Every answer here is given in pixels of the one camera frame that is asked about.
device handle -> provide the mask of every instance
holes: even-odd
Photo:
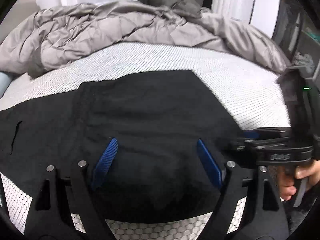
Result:
[[[295,167],[286,167],[285,174],[289,176],[293,176],[295,174]],[[294,177],[294,186],[297,188],[297,192],[291,197],[289,201],[287,201],[289,206],[298,207],[302,202],[302,198],[307,190],[307,182],[308,178],[296,179]]]

textured bed sheet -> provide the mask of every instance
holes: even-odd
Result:
[[[189,69],[207,85],[242,129],[290,126],[277,75],[242,58],[200,48],[142,43],[118,43],[77,60],[71,66],[31,79],[15,79],[0,99],[0,110],[31,98],[75,90],[82,82],[115,79],[143,71]],[[10,218],[24,232],[32,198],[1,175]],[[245,198],[239,200],[229,232],[238,228]],[[163,223],[131,224],[107,220],[117,239],[196,239],[209,214]],[[79,215],[72,215],[77,229],[84,231]]]

black fabric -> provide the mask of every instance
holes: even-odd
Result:
[[[92,198],[105,218],[147,223],[212,211],[219,192],[204,172],[196,142],[211,138],[221,148],[241,132],[191,71],[83,83],[76,91],[2,111],[0,122],[0,170],[31,196],[48,165],[68,176],[72,163],[86,160],[90,175],[108,137],[117,138],[118,153]]]

white bed sheet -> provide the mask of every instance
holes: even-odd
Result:
[[[214,93],[242,129],[290,126],[277,75],[242,58],[200,48],[119,43],[39,78],[24,74],[0,99],[0,111],[32,98],[75,90],[85,81],[116,79],[129,73],[192,70]],[[10,218],[24,232],[31,197],[2,174]],[[238,228],[245,199],[239,200],[229,231]],[[130,224],[108,220],[117,239],[196,239],[210,213],[167,224]],[[79,217],[75,225],[84,231]]]

folded clothing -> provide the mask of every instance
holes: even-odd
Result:
[[[210,138],[222,149],[241,133],[191,71],[83,83],[1,111],[0,121],[0,169],[32,197],[51,164],[64,177],[86,160],[90,182],[108,138],[117,138],[118,152],[93,202],[105,218],[149,223],[212,211],[219,192],[197,157],[196,142]]]
[[[11,75],[0,72],[0,98],[3,96],[4,92],[7,90],[11,81],[12,81]]]

